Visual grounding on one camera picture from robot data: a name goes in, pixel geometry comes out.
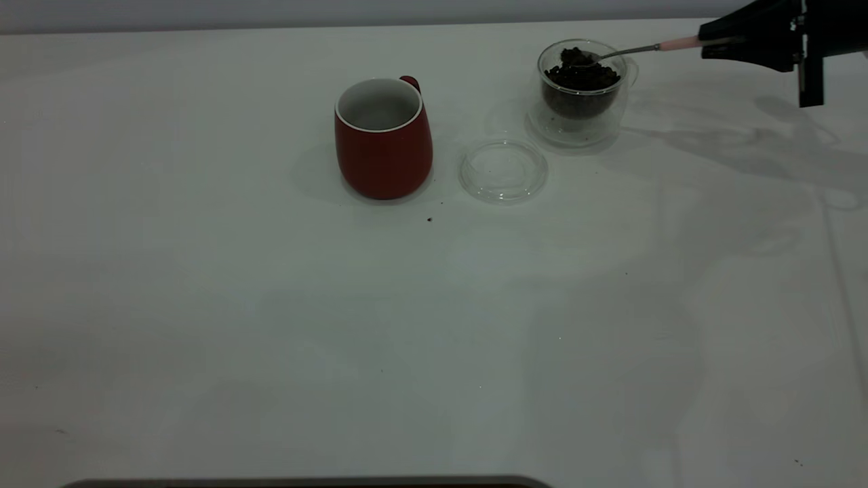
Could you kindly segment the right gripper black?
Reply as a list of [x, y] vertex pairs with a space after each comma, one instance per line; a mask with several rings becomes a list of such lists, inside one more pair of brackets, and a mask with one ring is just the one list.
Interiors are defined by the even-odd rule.
[[[787, 34], [795, 27], [793, 50], [774, 43], [748, 41]], [[790, 73], [797, 68], [800, 108], [825, 103], [824, 61], [867, 49], [866, 1], [753, 1], [735, 12], [701, 25], [700, 40], [708, 43], [701, 58], [728, 60]]]

